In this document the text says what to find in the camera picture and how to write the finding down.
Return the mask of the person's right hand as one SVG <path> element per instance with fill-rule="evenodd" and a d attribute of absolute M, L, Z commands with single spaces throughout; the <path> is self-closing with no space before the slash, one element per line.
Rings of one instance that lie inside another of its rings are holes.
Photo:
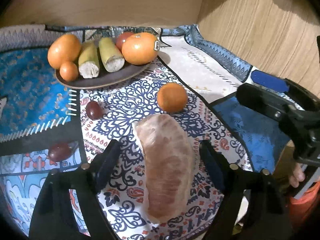
<path fill-rule="evenodd" d="M 299 163 L 292 164 L 292 170 L 289 175 L 289 183 L 292 187 L 297 188 L 301 182 L 305 179 L 305 174 L 302 171 Z"/>

